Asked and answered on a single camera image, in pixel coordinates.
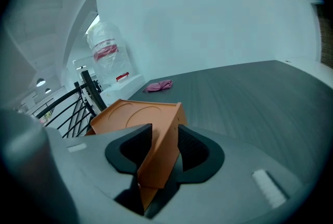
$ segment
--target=red label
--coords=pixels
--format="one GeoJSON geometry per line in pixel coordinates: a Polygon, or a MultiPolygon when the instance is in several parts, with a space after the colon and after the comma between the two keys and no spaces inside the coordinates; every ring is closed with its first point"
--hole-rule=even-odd
{"type": "Polygon", "coordinates": [[[96,53],[94,53],[94,60],[99,61],[101,58],[103,58],[107,55],[113,54],[115,52],[119,52],[116,44],[106,46],[106,47],[102,48],[101,50],[97,51],[96,53]]]}

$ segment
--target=black metal railing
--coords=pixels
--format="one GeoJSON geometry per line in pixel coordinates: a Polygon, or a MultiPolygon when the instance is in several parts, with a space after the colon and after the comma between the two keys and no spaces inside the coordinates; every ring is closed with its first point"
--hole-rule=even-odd
{"type": "Polygon", "coordinates": [[[91,105],[86,98],[83,97],[83,92],[82,90],[86,88],[87,93],[89,93],[92,101],[95,103],[95,105],[99,108],[100,111],[103,111],[106,108],[106,105],[102,98],[99,95],[99,91],[96,89],[96,86],[94,82],[92,81],[89,73],[87,70],[83,71],[81,73],[82,79],[84,81],[84,84],[79,85],[78,82],[74,84],[75,89],[68,92],[61,98],[57,99],[54,101],[52,104],[50,104],[48,107],[46,107],[44,110],[42,110],[36,118],[40,119],[42,118],[47,112],[53,110],[57,105],[71,97],[72,95],[77,94],[78,99],[74,102],[71,103],[69,106],[67,106],[64,110],[62,110],[58,115],[54,116],[45,126],[47,127],[50,125],[54,120],[56,120],[60,115],[62,115],[65,111],[67,111],[69,108],[74,106],[73,113],[70,117],[68,117],[62,124],[60,124],[57,129],[59,130],[61,127],[63,127],[68,121],[68,130],[67,132],[62,135],[63,138],[68,138],[69,135],[71,134],[71,137],[78,137],[80,134],[82,134],[84,131],[88,131],[90,126],[91,120],[96,117],[96,113],[93,109],[93,105],[91,105]],[[86,120],[86,124],[83,128],[82,122],[86,120]]]}

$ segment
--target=table surface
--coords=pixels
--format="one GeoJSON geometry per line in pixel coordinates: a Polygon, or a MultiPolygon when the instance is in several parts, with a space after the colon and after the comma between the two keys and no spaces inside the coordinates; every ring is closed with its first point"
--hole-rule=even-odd
{"type": "Polygon", "coordinates": [[[177,103],[188,124],[250,143],[313,182],[333,137],[333,90],[279,61],[194,71],[149,81],[129,100],[177,103]],[[170,79],[171,89],[144,93],[170,79]]]}

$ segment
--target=plastic bag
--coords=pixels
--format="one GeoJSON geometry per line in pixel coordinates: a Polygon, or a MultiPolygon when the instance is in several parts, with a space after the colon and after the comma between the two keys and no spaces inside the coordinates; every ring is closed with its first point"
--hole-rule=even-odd
{"type": "Polygon", "coordinates": [[[88,30],[87,41],[93,52],[96,75],[101,84],[112,85],[121,75],[130,75],[132,65],[119,28],[99,22],[88,30]]]}

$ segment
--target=pink rag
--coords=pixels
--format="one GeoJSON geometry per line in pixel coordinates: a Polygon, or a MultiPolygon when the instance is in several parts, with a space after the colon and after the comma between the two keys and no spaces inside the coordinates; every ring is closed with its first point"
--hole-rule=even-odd
{"type": "Polygon", "coordinates": [[[143,91],[144,92],[156,92],[164,89],[169,89],[172,86],[172,80],[163,80],[157,83],[152,83],[147,86],[143,91]]]}

